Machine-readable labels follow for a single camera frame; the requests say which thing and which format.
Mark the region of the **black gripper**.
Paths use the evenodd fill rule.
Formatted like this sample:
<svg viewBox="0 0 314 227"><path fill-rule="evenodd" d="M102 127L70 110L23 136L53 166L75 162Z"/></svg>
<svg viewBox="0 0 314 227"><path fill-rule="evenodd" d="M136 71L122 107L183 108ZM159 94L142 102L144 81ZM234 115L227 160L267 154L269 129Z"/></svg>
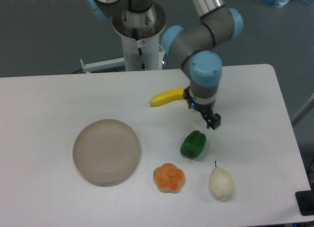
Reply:
<svg viewBox="0 0 314 227"><path fill-rule="evenodd" d="M209 94L200 97L194 94L190 87L184 89L183 98L186 100L188 107L201 113L202 118L206 121L207 129L217 129L221 125L221 116L214 113L213 106L216 100L216 88L209 91Z"/></svg>

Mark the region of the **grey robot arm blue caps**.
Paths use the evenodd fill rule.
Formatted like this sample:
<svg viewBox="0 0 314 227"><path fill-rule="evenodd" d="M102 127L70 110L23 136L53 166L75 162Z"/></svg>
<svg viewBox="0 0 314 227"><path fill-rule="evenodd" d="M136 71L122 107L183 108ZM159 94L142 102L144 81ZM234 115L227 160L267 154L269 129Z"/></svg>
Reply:
<svg viewBox="0 0 314 227"><path fill-rule="evenodd" d="M183 98L189 108L200 112L207 126L221 124L213 112L222 61L212 52L216 46L241 34L243 18L223 0L192 0L200 19L199 25L185 30L180 25L166 27L166 15L153 0L88 0L99 18L111 18L122 41L127 71L162 68L166 54L190 80Z"/></svg>

